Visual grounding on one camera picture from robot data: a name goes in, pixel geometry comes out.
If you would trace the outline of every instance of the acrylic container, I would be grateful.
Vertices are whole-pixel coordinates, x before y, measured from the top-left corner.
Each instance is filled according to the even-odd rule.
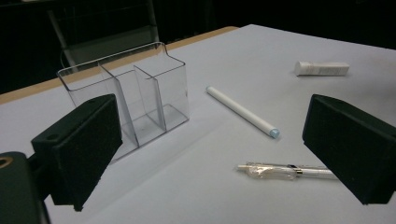
[[[152,43],[58,72],[75,106],[114,93],[123,144],[113,162],[189,119],[185,64]]]

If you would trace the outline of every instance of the white marker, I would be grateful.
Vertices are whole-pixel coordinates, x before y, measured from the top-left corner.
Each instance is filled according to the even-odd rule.
[[[277,138],[279,136],[279,130],[276,127],[272,126],[267,121],[257,117],[255,114],[251,113],[240,104],[230,99],[221,91],[218,91],[211,86],[206,87],[206,91],[211,96],[215,97],[218,101],[228,106],[231,110],[240,115],[242,118],[247,119],[247,121],[252,123],[254,126],[259,128],[266,134],[270,135],[273,138]]]

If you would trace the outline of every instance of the clear plastic organizer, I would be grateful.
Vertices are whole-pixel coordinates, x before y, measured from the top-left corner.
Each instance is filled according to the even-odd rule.
[[[152,43],[60,70],[75,106],[114,93],[123,144],[113,162],[189,120],[185,64]]]

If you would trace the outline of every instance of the white tube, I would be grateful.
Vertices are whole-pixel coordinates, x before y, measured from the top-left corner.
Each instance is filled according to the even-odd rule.
[[[314,76],[344,76],[347,74],[349,64],[347,63],[307,63],[297,62],[294,73],[299,75]]]
[[[224,105],[228,106],[231,110],[237,113],[242,118],[246,119],[254,126],[265,132],[266,134],[270,135],[273,138],[277,138],[279,136],[279,130],[268,123],[267,121],[257,117],[255,114],[248,111],[246,108],[242,107],[240,104],[235,102],[234,100],[230,99],[221,91],[216,90],[215,88],[208,86],[206,87],[207,93],[213,96],[215,99],[223,103]]]

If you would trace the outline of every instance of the table surface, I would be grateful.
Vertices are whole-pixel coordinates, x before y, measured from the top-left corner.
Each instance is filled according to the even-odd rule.
[[[312,94],[344,100],[396,126],[396,51],[249,25],[169,54],[186,63],[191,119],[110,165],[82,212],[46,205],[53,223],[393,223],[396,200],[362,205],[339,181],[258,180],[261,161],[322,165],[302,132]],[[345,77],[297,77],[297,61],[344,62]],[[280,130],[272,139],[205,92],[224,92]],[[63,86],[0,105],[0,152],[73,109]]]

